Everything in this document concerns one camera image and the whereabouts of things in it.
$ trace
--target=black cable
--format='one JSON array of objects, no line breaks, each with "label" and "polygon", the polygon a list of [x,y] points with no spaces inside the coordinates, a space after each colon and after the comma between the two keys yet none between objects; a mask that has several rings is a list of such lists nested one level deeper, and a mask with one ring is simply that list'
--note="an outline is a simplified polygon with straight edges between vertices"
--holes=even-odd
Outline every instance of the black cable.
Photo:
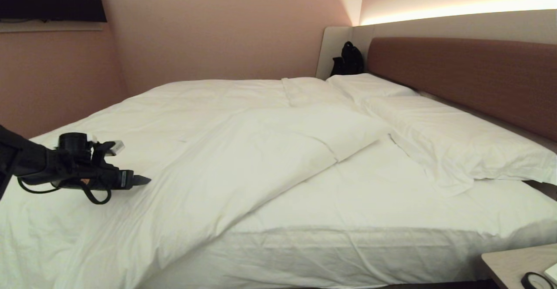
[{"label": "black cable", "polygon": [[30,188],[26,187],[26,186],[23,184],[23,182],[21,181],[21,179],[18,178],[18,179],[17,179],[17,182],[19,182],[20,187],[21,187],[23,190],[25,190],[25,191],[27,191],[27,192],[30,192],[30,193],[34,193],[34,194],[44,194],[44,193],[50,193],[50,192],[55,192],[55,191],[60,190],[60,188],[54,188],[54,189],[52,189],[52,190],[46,190],[46,191],[34,191],[34,190],[31,190]]}]

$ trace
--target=nightstand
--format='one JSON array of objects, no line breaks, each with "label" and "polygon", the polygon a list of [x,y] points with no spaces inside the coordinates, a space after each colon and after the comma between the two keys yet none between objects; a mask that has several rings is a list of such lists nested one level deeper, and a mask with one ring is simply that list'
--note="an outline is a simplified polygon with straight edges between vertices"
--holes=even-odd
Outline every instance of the nightstand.
[{"label": "nightstand", "polygon": [[525,249],[485,253],[483,261],[501,289],[524,289],[520,280],[528,272],[544,274],[557,263],[557,243]]}]

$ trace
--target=mattress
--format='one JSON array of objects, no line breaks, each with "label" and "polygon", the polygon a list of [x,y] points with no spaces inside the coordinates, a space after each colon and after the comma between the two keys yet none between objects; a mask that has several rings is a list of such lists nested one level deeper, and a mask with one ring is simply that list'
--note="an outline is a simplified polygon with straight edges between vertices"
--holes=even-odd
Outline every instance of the mattress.
[{"label": "mattress", "polygon": [[292,188],[147,281],[155,288],[376,288],[487,279],[486,252],[557,242],[557,203],[520,181],[440,198],[390,138]]},{"label": "mattress", "polygon": [[[126,150],[110,163],[142,174],[223,116],[315,104],[356,109],[318,79],[183,81],[34,141],[52,147],[59,134],[73,131],[122,139]],[[440,198],[422,168],[383,138],[273,199],[141,288],[372,288],[472,280],[485,277],[477,264],[481,253],[554,243],[555,231],[557,203],[522,182],[480,181],[465,194]],[[45,268],[37,273],[58,267]]]}]

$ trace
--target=wall light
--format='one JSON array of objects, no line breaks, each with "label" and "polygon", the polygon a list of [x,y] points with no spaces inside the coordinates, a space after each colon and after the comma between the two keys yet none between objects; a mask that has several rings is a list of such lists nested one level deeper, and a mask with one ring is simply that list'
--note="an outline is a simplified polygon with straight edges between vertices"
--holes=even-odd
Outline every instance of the wall light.
[{"label": "wall light", "polygon": [[414,19],[468,15],[472,13],[500,13],[504,11],[546,9],[557,9],[557,0],[501,0],[468,5],[453,5],[438,9],[416,10],[407,13],[362,19],[360,24],[366,26]]}]

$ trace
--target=upholstered headboard panel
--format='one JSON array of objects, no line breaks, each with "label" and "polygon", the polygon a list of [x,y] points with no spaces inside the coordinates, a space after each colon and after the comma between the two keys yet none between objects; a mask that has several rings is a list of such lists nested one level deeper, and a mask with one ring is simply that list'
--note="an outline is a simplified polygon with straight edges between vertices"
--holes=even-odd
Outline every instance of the upholstered headboard panel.
[{"label": "upholstered headboard panel", "polygon": [[368,69],[557,141],[557,45],[378,37]]}]

